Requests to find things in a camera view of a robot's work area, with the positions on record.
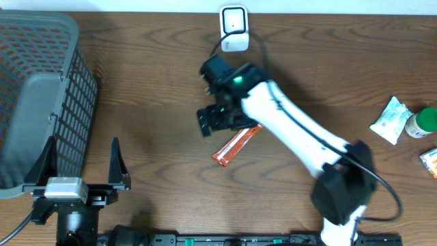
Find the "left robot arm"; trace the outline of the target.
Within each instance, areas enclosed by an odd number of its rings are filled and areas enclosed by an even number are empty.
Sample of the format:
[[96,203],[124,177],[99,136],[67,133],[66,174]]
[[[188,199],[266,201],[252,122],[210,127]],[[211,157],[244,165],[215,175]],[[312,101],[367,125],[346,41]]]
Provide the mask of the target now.
[[119,190],[131,189],[119,139],[111,146],[106,184],[86,184],[79,177],[61,177],[57,171],[57,141],[49,137],[41,155],[25,177],[23,192],[33,196],[27,221],[44,225],[57,213],[57,245],[97,245],[99,212],[118,200]]

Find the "orange Top chocolate bar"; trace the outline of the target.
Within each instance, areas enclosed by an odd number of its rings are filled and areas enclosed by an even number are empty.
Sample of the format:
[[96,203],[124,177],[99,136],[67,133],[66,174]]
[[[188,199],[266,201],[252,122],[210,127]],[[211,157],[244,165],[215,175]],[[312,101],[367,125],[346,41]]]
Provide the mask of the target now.
[[263,126],[258,124],[256,127],[240,130],[220,150],[212,155],[212,159],[214,159],[219,165],[227,167],[239,151],[246,146],[249,140],[262,129]]

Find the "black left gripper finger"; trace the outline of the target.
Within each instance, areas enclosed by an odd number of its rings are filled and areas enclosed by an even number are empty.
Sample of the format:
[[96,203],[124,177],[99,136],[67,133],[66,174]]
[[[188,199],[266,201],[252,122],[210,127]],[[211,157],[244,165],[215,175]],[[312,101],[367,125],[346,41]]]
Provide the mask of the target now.
[[48,179],[57,176],[57,143],[56,138],[50,136],[41,155],[34,163],[24,179],[24,185],[46,186]]
[[119,139],[117,137],[113,138],[111,145],[108,184],[113,187],[131,186],[131,177],[122,158]]

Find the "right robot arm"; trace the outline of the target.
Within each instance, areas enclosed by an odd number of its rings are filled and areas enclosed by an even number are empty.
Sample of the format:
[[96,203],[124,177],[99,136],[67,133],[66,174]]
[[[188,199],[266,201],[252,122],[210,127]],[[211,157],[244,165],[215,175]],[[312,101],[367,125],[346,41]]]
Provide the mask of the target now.
[[239,69],[213,55],[199,73],[216,102],[197,111],[201,133],[242,130],[261,124],[307,168],[316,183],[311,201],[324,218],[320,238],[325,245],[351,245],[356,220],[363,216],[376,181],[369,147],[330,133],[299,109],[262,69]]

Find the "teal wet wipes pack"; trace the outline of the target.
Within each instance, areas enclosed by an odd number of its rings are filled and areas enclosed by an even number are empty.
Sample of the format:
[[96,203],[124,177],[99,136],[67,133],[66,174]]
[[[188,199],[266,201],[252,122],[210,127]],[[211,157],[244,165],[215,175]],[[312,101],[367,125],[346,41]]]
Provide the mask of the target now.
[[381,116],[369,128],[389,143],[396,145],[406,121],[412,115],[407,106],[393,96]]

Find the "small orange snack packet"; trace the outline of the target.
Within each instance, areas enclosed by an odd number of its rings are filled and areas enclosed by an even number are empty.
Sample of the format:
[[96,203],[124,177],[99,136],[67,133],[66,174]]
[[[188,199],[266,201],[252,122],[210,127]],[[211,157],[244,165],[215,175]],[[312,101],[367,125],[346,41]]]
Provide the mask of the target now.
[[430,174],[437,178],[437,170],[436,170],[436,164],[437,164],[437,149],[434,148],[432,150],[429,150],[419,156],[424,166],[427,168],[427,170],[430,172]]

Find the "green lid jar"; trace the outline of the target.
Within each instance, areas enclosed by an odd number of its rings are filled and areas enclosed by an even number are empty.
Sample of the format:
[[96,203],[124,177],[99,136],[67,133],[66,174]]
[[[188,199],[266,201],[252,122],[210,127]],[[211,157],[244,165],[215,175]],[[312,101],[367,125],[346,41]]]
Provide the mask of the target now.
[[436,109],[428,107],[410,117],[405,130],[413,138],[422,138],[436,132]]

